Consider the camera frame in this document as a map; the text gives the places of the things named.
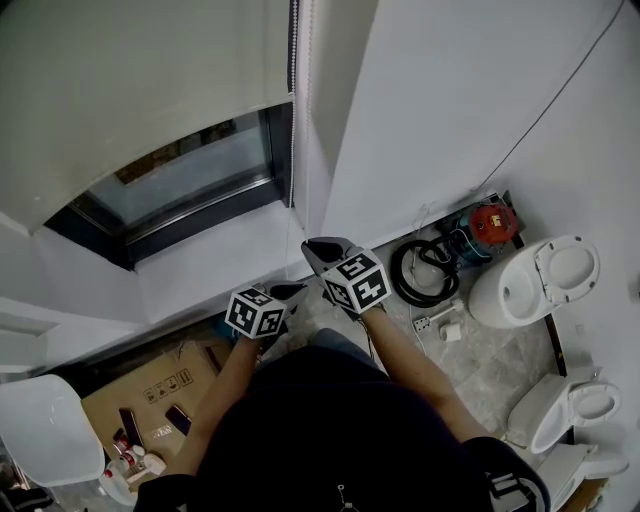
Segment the phone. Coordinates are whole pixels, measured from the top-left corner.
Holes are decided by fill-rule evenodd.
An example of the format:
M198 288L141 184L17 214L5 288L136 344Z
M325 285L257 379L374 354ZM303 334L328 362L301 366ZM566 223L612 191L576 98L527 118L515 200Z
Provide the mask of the phone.
M189 429L191 428L191 420L182 411L182 409L180 409L180 407L178 407L177 405L172 405L164 416L185 436L189 433Z
M133 411L131 409L120 409L120 418L122 418L122 424L124 425L124 431L127 433L129 444L131 446L136 444L138 446L144 446L140 438L140 431L138 430L138 425L136 425Z

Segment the window frame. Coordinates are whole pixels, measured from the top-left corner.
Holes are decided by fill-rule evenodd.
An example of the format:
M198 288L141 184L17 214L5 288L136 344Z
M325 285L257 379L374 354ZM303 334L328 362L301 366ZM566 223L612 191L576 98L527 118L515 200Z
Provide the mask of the window frame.
M141 225L114 234L122 227L119 219L99 204L91 205L91 198L83 195L44 225L114 265L132 271L145 258L233 217L279 200L288 208L293 107L291 103L283 103L261 110L259 115L264 121L261 126L266 147L271 150L268 165L228 180L210 197L193 204L176 204L154 216L163 217L159 223L156 220L146 228ZM91 207L91 216L78 203L83 208Z

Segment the black cable coil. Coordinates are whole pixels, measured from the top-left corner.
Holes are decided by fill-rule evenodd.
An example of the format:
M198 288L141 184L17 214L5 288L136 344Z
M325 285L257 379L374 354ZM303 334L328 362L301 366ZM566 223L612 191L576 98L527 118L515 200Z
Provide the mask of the black cable coil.
M457 270L453 259L447 260L447 254L439 247L439 245L448 240L455 239L455 235L444 235L434 240L412 240L398 247L391 255L391 283L396 293L405 302L418 308L432 308L442 301L453 296L460 286ZM407 283L402 274L402 260L405 254L412 249L419 247L418 257L425 263L441 269L445 274L444 287L437 295L427 295L412 288ZM427 253L433 252L437 259L427 256Z

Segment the window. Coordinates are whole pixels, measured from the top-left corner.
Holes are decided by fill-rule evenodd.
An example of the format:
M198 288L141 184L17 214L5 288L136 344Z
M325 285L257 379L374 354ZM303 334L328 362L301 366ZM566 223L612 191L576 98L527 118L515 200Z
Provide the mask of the window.
M131 270L200 231L288 197L290 103L230 119L119 169L45 225Z

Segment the black shirt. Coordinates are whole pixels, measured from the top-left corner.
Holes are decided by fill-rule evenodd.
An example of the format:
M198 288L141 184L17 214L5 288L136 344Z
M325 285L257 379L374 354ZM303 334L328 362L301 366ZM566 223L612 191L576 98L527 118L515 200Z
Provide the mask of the black shirt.
M459 443L432 407L384 373L305 347L256 373L196 477L142 484L136 512L184 503L189 512L491 511L491 479L509 473L537 479L497 439Z

